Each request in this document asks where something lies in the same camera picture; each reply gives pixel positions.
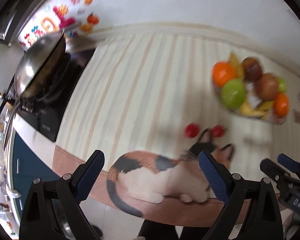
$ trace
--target black pants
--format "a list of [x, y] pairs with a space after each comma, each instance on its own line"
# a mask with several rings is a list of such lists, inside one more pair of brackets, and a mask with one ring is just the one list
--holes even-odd
[[175, 226], [145, 220], [138, 236], [143, 236], [146, 240], [202, 240], [208, 230], [209, 228], [184, 227], [178, 238]]

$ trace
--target fruit bowl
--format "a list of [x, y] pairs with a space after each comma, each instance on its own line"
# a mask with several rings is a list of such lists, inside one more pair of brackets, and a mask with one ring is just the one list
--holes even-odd
[[286, 121], [286, 83], [274, 73], [263, 73], [256, 58], [248, 57], [240, 63], [232, 51], [228, 61], [213, 66], [212, 83], [221, 104], [231, 112], [275, 124]]

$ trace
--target blue cabinet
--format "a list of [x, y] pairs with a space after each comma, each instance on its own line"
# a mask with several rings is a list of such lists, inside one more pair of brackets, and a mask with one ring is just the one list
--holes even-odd
[[51, 181], [58, 180], [60, 177], [35, 155], [18, 133], [14, 139], [12, 165], [13, 187], [22, 194], [19, 199], [16, 199], [21, 217], [33, 180], [41, 178], [43, 181]]

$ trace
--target cat illustration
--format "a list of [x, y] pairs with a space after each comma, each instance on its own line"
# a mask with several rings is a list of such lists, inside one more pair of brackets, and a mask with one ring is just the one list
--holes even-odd
[[[234, 147], [222, 149], [212, 143], [210, 129], [198, 139], [202, 149], [211, 152], [218, 163], [229, 168]], [[125, 203], [117, 194], [116, 185], [127, 190], [131, 198], [161, 203], [165, 197], [178, 198], [184, 203], [205, 202], [209, 184], [199, 167], [198, 156], [191, 149], [178, 159], [169, 159], [146, 151], [133, 151], [118, 158], [107, 175], [107, 190], [112, 202], [121, 210], [142, 217], [142, 213]]]

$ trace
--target cat ear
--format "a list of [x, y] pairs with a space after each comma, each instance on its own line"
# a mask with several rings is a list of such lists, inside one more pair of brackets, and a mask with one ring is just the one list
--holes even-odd
[[200, 135], [198, 142], [200, 143], [207, 143], [212, 142], [211, 130], [210, 128], [205, 129], [202, 134]]
[[232, 144], [228, 144], [224, 146], [221, 150], [222, 150], [221, 154], [223, 159], [230, 160], [234, 152], [234, 146]]

